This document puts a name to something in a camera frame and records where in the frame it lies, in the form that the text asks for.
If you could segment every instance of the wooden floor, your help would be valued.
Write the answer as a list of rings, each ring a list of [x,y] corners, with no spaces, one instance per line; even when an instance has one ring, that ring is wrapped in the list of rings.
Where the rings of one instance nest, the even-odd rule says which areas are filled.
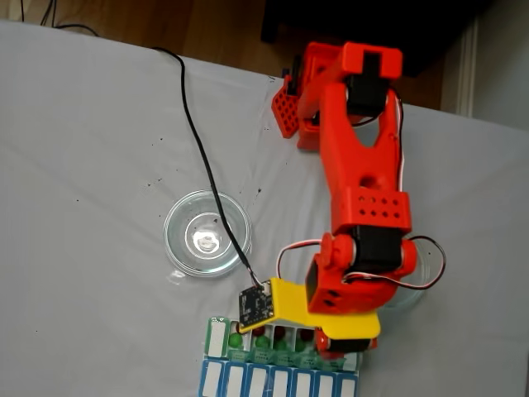
[[[40,23],[47,3],[24,0],[26,21]],[[58,0],[56,23],[83,23],[110,40],[162,46],[273,76],[280,76],[309,41],[336,41],[281,26],[276,44],[262,43],[264,10],[265,0]],[[20,20],[20,16],[20,0],[0,0],[0,17]],[[404,102],[439,109],[442,65],[440,60],[417,78],[398,81]]]

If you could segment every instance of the electrical cord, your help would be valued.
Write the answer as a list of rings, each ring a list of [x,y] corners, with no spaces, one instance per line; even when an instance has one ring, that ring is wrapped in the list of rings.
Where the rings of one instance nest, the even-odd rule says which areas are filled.
[[[296,248],[302,248],[304,246],[319,246],[322,244],[322,240],[312,239],[312,240],[302,240],[300,242],[293,242],[283,248],[278,254],[278,259],[275,262],[275,273],[278,276],[278,279],[281,278],[281,259],[286,251],[295,250]]]
[[[57,13],[57,2],[58,0],[53,1],[53,14],[51,15],[51,27],[55,27],[55,14]]]
[[[48,7],[46,7],[46,11],[44,11],[44,15],[41,19],[41,26],[45,26],[48,22],[48,16],[50,15],[51,7],[53,6],[53,1],[54,0],[50,0],[50,2],[48,2]]]
[[[414,290],[424,290],[424,289],[430,289],[431,287],[433,287],[437,281],[439,281],[441,279],[441,277],[443,276],[443,274],[445,273],[445,269],[446,269],[446,254],[445,254],[445,250],[443,250],[442,246],[436,242],[433,238],[431,237],[428,237],[428,236],[414,236],[414,237],[410,237],[409,238],[410,241],[413,241],[413,240],[427,240],[429,242],[431,242],[434,246],[437,247],[437,249],[439,250],[439,252],[441,253],[441,256],[442,256],[442,262],[441,262],[441,268],[439,269],[439,273],[437,273],[436,277],[424,284],[424,285],[413,285],[413,284],[409,284],[409,283],[403,283],[402,281],[398,281],[398,280],[394,280],[390,277],[387,277],[385,275],[375,275],[375,274],[372,274],[372,273],[364,273],[363,271],[351,271],[350,273],[344,275],[344,278],[342,279],[342,282],[344,283],[350,283],[354,280],[384,280],[384,281],[388,281],[390,283],[393,283],[393,284],[396,284],[398,285],[399,287],[403,287],[403,288],[407,288],[407,289],[414,289]]]
[[[160,52],[164,52],[165,54],[170,55],[173,58],[175,58],[180,63],[180,68],[181,68],[180,86],[181,86],[181,91],[182,91],[183,110],[185,111],[185,115],[186,115],[186,118],[188,119],[188,124],[191,127],[191,131],[193,133],[195,141],[197,142],[198,149],[200,150],[200,156],[202,157],[204,166],[206,167],[207,177],[209,178],[209,183],[212,186],[213,197],[215,198],[215,202],[217,203],[218,214],[222,220],[222,225],[226,229],[226,233],[229,236],[231,243],[233,244],[233,247],[235,248],[235,251],[237,252],[237,255],[239,256],[239,258],[241,258],[242,264],[250,272],[250,277],[252,279],[252,282],[254,283],[255,286],[258,285],[262,288],[263,287],[262,283],[259,281],[259,279],[257,279],[255,272],[252,270],[250,266],[250,262],[248,261],[248,258],[246,257],[243,250],[241,250],[241,246],[239,246],[239,243],[237,242],[235,236],[233,235],[233,232],[230,229],[230,225],[228,224],[228,221],[226,219],[226,215],[224,214],[224,208],[222,207],[221,198],[218,194],[217,186],[215,185],[215,179],[213,178],[213,172],[212,172],[211,166],[209,165],[209,160],[207,159],[206,151],[204,150],[202,140],[200,139],[200,136],[198,135],[197,128],[195,127],[193,123],[193,119],[191,118],[191,113],[189,112],[188,99],[185,93],[185,64],[182,58],[180,58],[175,53],[169,50],[166,50],[165,48],[153,47],[152,49],[160,51]]]
[[[67,29],[70,27],[80,27],[81,29],[86,29],[87,31],[90,31],[94,36],[99,37],[99,34],[92,29],[90,26],[83,25],[81,23],[65,23],[64,25],[57,25],[53,26],[55,29]]]

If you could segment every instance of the table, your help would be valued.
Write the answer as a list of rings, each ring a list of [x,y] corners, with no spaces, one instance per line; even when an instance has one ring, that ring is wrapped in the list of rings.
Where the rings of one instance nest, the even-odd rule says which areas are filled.
[[[250,279],[168,277],[164,217],[208,187],[178,64],[13,22],[0,54],[0,395],[195,395],[206,319],[236,318]],[[250,214],[265,280],[281,246],[328,229],[320,160],[280,136],[280,80],[185,61],[191,113],[218,186]],[[522,395],[529,135],[406,106],[403,145],[414,230],[449,267],[413,310],[382,313],[360,393]],[[284,276],[302,280],[312,252],[285,256]]]

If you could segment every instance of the yellow plate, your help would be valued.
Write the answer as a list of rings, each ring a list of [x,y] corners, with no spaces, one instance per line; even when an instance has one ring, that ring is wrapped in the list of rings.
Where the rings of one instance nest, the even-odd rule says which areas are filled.
[[[272,321],[284,320],[306,327],[320,327],[331,339],[373,339],[380,334],[379,316],[375,311],[349,314],[309,313],[305,285],[275,277],[270,279],[270,285],[274,315],[246,328],[241,327],[241,332],[251,331]]]

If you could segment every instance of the glass bowl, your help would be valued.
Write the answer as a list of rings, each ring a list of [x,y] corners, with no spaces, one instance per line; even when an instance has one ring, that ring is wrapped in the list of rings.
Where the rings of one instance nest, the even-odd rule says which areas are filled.
[[[230,229],[248,254],[250,218],[233,198],[223,193],[219,196]],[[164,244],[173,265],[188,275],[215,277],[241,263],[210,190],[190,193],[171,208],[164,223]]]

